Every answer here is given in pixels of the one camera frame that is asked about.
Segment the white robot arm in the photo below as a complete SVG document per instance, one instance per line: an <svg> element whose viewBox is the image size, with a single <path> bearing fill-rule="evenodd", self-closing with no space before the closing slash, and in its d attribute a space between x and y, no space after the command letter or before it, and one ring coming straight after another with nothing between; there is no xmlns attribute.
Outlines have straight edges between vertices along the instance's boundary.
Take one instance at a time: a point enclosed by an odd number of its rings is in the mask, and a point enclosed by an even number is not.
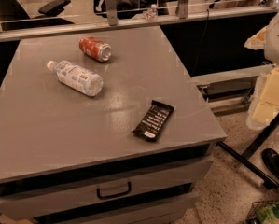
<svg viewBox="0 0 279 224"><path fill-rule="evenodd" d="M279 113L279 11L267 26L248 38L244 46L262 49L264 57L274 65L270 72L258 76L247 112L247 127L262 130Z"/></svg>

